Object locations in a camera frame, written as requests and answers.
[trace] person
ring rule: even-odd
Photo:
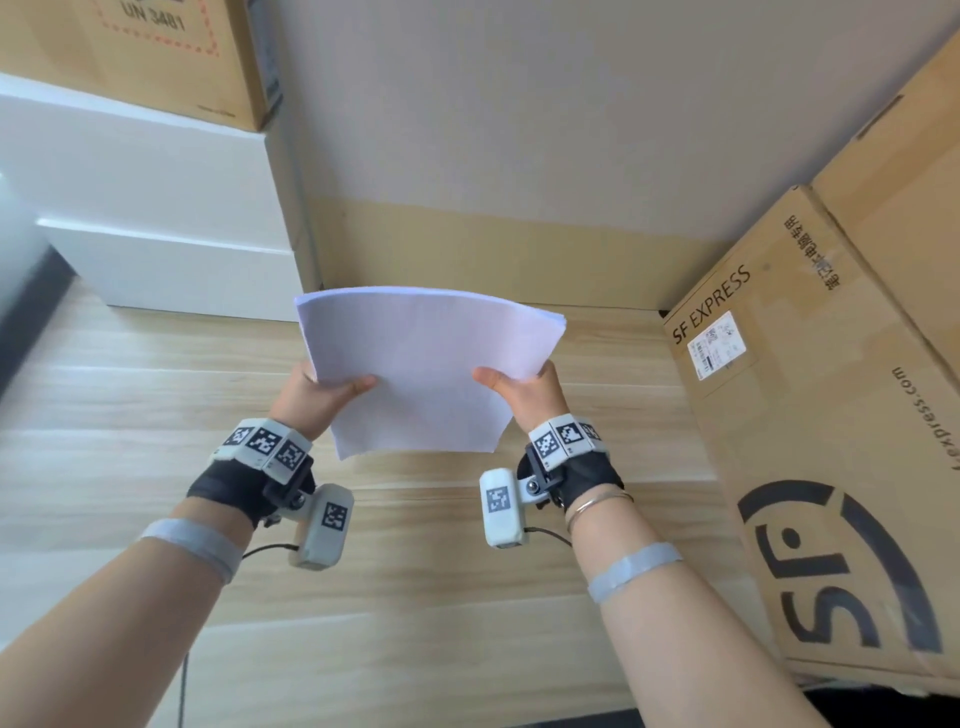
[[[569,412],[551,362],[524,381],[486,368],[474,370],[473,378],[503,397],[527,432]],[[268,416],[316,440],[344,406],[375,385],[375,377],[365,376],[324,386],[303,362]],[[588,582],[660,541],[633,503],[612,497],[614,491],[622,493],[612,484],[596,485],[566,511],[570,519],[594,501],[578,513],[571,529]],[[248,514],[204,497],[187,497],[172,518],[213,529],[241,552],[253,534]],[[145,725],[223,586],[222,574],[185,548],[159,538],[135,542],[0,653],[0,723],[6,728]],[[827,725],[683,561],[633,578],[603,601],[600,615],[651,728]]]

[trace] large sf express box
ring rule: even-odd
[[[856,135],[813,188],[960,374],[960,36]]]
[[[0,72],[258,131],[279,104],[266,0],[0,0]]]
[[[812,191],[665,329],[788,665],[960,692],[956,380]]]

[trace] gray tape band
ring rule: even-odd
[[[588,591],[593,601],[602,604],[641,574],[683,559],[673,544],[663,542],[650,544],[637,553],[624,556],[595,577],[590,582]]]
[[[179,546],[206,561],[220,574],[224,584],[240,568],[243,551],[219,531],[188,519],[163,519],[147,526],[141,539],[160,539]]]

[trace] sf logo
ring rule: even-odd
[[[779,480],[754,488],[740,499],[740,518],[747,524],[757,513],[777,503],[801,502],[826,506],[834,488],[809,480]],[[930,599],[920,583],[920,576],[903,551],[866,508],[848,494],[843,495],[840,518],[860,536],[886,572],[900,604],[900,614],[910,649],[918,652],[943,652],[940,628],[933,614]],[[797,579],[810,576],[833,576],[850,573],[842,553],[779,559],[774,553],[766,523],[754,526],[756,545],[767,569],[775,579]],[[801,535],[793,528],[780,533],[783,543],[799,548]],[[880,636],[870,611],[851,592],[836,586],[821,589],[814,597],[813,620],[806,626],[797,613],[795,593],[780,593],[780,607],[790,630],[802,643],[830,644],[833,639],[833,612],[842,609],[856,622],[860,644],[880,647]]]

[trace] person's right arm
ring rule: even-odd
[[[539,376],[515,381],[480,368],[529,432],[569,412],[551,362]],[[572,504],[567,517],[614,485],[598,485]],[[625,498],[590,506],[571,535],[587,581],[614,562],[661,541]],[[651,728],[826,726],[789,675],[754,639],[717,593],[685,562],[635,578],[600,606],[613,649],[644,723]]]

